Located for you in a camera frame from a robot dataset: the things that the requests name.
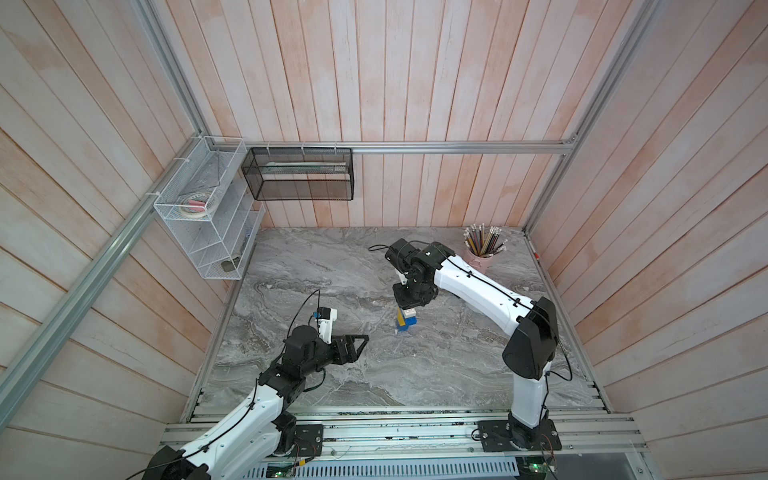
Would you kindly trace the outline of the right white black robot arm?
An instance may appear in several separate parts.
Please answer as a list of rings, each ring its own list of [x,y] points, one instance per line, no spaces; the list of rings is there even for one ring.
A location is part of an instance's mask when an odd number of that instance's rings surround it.
[[[508,335],[502,359],[513,375],[510,427],[526,434],[538,429],[547,418],[546,377],[559,345],[554,303],[513,292],[439,242],[417,248],[399,239],[387,247],[385,258],[400,276],[393,294],[401,309],[426,306],[445,290]]]

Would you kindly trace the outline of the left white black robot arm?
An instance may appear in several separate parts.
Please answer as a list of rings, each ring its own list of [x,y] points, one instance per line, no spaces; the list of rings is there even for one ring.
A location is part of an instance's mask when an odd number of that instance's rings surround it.
[[[143,479],[239,479],[273,453],[297,450],[296,417],[288,407],[310,390],[307,376],[329,365],[356,362],[368,342],[364,334],[330,335],[309,325],[296,327],[236,408],[182,448],[162,447],[135,475]]]

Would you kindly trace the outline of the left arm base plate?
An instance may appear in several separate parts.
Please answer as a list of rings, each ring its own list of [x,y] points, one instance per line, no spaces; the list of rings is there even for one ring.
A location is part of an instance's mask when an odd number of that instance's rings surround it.
[[[315,458],[322,454],[323,439],[324,426],[322,424],[288,427],[281,432],[278,446],[273,455],[277,457]]]

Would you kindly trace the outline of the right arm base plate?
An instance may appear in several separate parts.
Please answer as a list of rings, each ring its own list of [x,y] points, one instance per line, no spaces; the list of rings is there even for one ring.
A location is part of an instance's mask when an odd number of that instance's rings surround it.
[[[484,420],[477,425],[477,437],[484,452],[560,451],[562,443],[554,422],[545,418],[529,428],[514,418]]]

